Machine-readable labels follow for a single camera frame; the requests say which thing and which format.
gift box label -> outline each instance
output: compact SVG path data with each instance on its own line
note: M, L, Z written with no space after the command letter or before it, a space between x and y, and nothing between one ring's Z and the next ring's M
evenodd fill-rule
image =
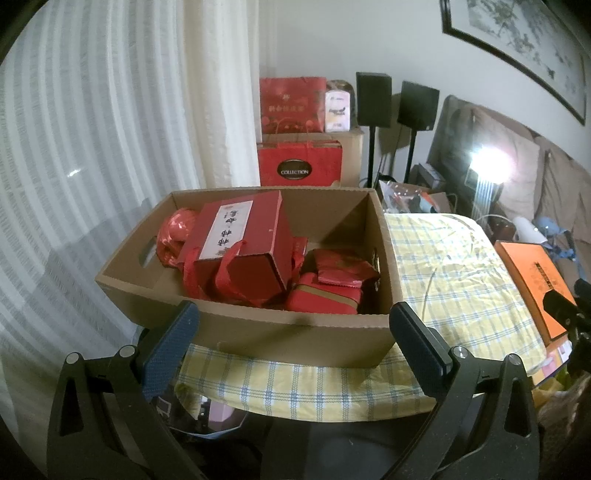
M222 258L228 249L244 238L252 200L222 205L213 219L199 260Z

red paper bag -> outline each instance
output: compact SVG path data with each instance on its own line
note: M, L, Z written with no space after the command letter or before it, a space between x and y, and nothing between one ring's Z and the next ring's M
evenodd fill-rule
M260 143L261 186L330 187L340 181L343 148L338 140Z
M264 134L324 131L326 78L262 78L260 88Z

white wall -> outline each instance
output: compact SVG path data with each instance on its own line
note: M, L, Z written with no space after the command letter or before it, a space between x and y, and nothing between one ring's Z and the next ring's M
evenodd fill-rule
M584 127L556 98L517 69L443 34L439 1L270 0L267 8L276 9L272 16L276 22L261 24L261 28L272 31L269 39L276 35L276 44L268 46L267 68L273 62L275 66L266 73L326 76L352 85L357 71L388 73L392 93L400 91L403 80L410 80L439 89L440 110L450 94L485 105L536 130L591 171L589 101ZM576 24L568 14L561 16ZM591 47L585 31L579 25L575 29L585 47ZM589 59L586 77L587 98L591 98ZM414 163L426 160L432 139L432 132L418 133ZM404 176L407 153L408 148L402 148L396 154L394 176L398 179ZM376 162L379 154L376 146Z

white curtain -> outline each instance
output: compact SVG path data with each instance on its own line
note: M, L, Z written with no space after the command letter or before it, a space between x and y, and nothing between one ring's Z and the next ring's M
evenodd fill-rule
M50 0L0 66L0 414L40 466L64 357L137 333L99 268L168 192L259 182L257 7Z

red ribbon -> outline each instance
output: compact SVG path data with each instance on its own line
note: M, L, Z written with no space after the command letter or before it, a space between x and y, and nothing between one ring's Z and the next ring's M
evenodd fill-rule
M304 255L299 248L294 247L291 253L291 262L293 268L291 269L291 285L294 286L300 279L301 266L304 264Z
M216 292L220 298L237 300L249 306L260 308L262 305L260 301L249 299L240 290L238 290L236 285L234 285L232 282L230 272L228 271L230 262L236 258L240 248L245 243L246 241L239 240L230 248L228 248L228 250L226 250L217 269L213 282ZM189 251L187 254L183 268L183 284L189 297L201 300L211 300L209 296L203 291L201 285L199 284L199 280L197 279L195 262L199 259L200 253L201 248L197 247Z

